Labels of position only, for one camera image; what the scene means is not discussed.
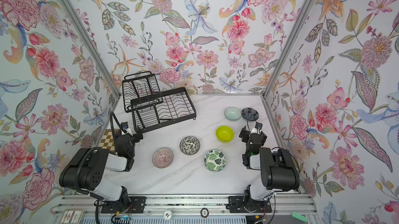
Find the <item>pink striped bowl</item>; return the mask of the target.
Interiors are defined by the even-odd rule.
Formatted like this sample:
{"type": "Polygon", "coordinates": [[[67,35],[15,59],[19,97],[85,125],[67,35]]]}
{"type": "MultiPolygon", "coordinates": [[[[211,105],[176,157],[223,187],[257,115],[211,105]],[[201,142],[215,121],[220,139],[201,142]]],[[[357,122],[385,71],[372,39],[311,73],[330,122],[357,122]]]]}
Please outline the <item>pink striped bowl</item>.
{"type": "Polygon", "coordinates": [[[169,148],[158,149],[152,157],[153,165],[158,169],[169,167],[174,159],[174,154],[169,148]]]}

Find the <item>black wire dish rack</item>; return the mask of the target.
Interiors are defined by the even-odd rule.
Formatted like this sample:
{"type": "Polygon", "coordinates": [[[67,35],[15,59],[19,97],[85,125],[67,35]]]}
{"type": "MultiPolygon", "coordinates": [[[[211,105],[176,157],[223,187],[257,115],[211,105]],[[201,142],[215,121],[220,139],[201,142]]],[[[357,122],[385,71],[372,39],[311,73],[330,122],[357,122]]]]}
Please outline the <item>black wire dish rack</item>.
{"type": "Polygon", "coordinates": [[[132,115],[137,133],[147,133],[197,117],[186,88],[162,92],[152,72],[124,76],[122,96],[124,110],[132,115]]]}

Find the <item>black white patterned bowl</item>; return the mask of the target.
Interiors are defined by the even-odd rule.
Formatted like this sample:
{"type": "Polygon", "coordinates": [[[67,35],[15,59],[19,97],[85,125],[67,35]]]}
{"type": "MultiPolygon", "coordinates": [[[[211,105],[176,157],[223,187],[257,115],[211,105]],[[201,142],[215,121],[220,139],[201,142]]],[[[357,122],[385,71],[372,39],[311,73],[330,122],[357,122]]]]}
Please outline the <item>black white patterned bowl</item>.
{"type": "Polygon", "coordinates": [[[180,151],[185,155],[194,155],[200,150],[200,141],[193,136],[187,136],[180,142],[180,151]]]}

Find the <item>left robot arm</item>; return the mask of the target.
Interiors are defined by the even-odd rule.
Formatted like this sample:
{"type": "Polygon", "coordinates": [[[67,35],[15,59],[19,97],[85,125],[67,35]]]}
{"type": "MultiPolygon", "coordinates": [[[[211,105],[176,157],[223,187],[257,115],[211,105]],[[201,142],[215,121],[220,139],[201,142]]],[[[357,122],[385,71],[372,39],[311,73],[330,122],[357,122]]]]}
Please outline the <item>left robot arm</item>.
{"type": "Polygon", "coordinates": [[[127,209],[132,204],[127,189],[107,179],[105,171],[129,172],[134,164],[135,144],[142,139],[142,134],[130,133],[114,137],[116,153],[100,147],[81,148],[61,172],[60,186],[91,196],[113,209],[127,209]]]}

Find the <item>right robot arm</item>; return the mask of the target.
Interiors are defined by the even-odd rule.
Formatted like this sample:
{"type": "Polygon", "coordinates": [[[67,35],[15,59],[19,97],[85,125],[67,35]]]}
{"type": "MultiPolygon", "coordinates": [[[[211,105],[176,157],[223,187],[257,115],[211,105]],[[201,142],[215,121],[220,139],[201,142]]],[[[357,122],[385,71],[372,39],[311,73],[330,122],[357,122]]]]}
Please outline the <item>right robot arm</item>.
{"type": "Polygon", "coordinates": [[[267,136],[255,129],[249,131],[243,127],[239,138],[246,145],[242,155],[243,165],[248,170],[260,172],[260,179],[244,190],[243,207],[252,212],[255,207],[268,202],[277,192],[299,188],[299,173],[293,157],[286,149],[272,150],[264,147],[267,136]]]}

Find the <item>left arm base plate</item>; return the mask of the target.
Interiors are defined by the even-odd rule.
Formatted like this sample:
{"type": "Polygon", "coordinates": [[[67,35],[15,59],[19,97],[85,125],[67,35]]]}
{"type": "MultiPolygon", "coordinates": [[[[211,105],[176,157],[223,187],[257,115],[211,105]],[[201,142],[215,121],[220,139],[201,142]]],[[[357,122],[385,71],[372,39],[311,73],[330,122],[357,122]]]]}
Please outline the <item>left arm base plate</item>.
{"type": "Polygon", "coordinates": [[[117,212],[128,212],[133,214],[143,214],[146,197],[128,197],[115,202],[105,201],[102,208],[102,214],[116,214],[117,212]]]}

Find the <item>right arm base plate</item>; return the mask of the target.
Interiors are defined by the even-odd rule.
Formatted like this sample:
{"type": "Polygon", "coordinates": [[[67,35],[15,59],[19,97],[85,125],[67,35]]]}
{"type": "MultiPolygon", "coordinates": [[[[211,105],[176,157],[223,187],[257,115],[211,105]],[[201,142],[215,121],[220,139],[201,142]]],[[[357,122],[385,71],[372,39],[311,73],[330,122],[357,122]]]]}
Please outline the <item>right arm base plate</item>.
{"type": "Polygon", "coordinates": [[[230,213],[263,214],[271,213],[270,201],[255,201],[244,196],[229,196],[226,209],[230,213]]]}

